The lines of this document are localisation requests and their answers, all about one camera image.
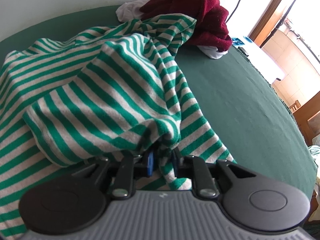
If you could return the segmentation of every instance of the gray ribbed panel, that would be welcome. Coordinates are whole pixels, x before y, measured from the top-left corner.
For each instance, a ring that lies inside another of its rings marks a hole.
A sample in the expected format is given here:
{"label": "gray ribbed panel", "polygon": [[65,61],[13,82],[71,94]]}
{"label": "gray ribbed panel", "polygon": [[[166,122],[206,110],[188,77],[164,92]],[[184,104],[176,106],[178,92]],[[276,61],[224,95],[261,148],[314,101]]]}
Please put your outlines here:
{"label": "gray ribbed panel", "polygon": [[191,191],[137,191],[125,201],[113,201],[88,228],[65,236],[28,232],[22,240],[307,240],[302,229],[282,235],[258,235],[232,224],[212,201]]}

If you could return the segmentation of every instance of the green and white striped fabric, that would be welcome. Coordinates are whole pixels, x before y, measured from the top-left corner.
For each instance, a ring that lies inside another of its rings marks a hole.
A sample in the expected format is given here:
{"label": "green and white striped fabric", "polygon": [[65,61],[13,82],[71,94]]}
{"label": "green and white striped fabric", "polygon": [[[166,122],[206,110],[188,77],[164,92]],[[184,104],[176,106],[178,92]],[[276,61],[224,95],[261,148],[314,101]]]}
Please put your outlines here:
{"label": "green and white striped fabric", "polygon": [[66,42],[39,39],[7,55],[0,76],[2,234],[16,239],[26,231],[18,212],[26,190],[94,156],[119,161],[159,141],[160,170],[137,182],[149,190],[190,189],[166,158],[176,146],[210,163],[233,160],[174,60],[195,24],[182,14],[159,15],[93,27]]}

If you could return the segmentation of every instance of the dark red garment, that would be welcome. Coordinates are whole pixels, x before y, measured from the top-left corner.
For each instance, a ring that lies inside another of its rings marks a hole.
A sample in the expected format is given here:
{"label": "dark red garment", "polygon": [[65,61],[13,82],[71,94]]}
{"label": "dark red garment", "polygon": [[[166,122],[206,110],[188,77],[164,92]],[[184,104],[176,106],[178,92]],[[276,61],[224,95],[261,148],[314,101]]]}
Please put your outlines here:
{"label": "dark red garment", "polygon": [[215,46],[219,51],[230,48],[232,40],[225,23],[229,12],[219,0],[150,0],[140,8],[142,20],[159,14],[183,13],[197,20],[189,45]]}

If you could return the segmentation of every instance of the black pole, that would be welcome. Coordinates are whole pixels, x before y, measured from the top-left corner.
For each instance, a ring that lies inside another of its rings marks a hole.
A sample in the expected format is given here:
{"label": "black pole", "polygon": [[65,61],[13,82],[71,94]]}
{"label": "black pole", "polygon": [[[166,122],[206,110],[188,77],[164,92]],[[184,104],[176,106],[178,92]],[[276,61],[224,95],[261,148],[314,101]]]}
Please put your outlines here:
{"label": "black pole", "polygon": [[278,24],[276,25],[276,27],[271,31],[271,33],[269,34],[269,36],[263,41],[263,43],[260,45],[260,48],[262,48],[267,42],[268,40],[270,40],[272,38],[273,35],[275,35],[276,31],[280,28],[280,26],[284,23],[285,19],[287,18],[292,6],[294,5],[294,3],[296,2],[296,0],[293,0],[292,4],[289,6],[289,8],[287,9],[287,11],[285,12],[285,14],[281,17],[280,21],[278,22]]}

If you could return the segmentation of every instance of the tiled floor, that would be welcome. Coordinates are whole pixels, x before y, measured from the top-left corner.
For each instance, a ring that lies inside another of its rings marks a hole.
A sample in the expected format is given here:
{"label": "tiled floor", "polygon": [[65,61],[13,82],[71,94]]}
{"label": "tiled floor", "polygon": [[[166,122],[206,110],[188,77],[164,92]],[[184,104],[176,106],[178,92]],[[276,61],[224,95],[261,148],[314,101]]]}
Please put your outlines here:
{"label": "tiled floor", "polygon": [[320,91],[320,75],[283,32],[277,31],[262,50],[285,73],[285,78],[272,86],[288,106],[295,100],[303,105]]}

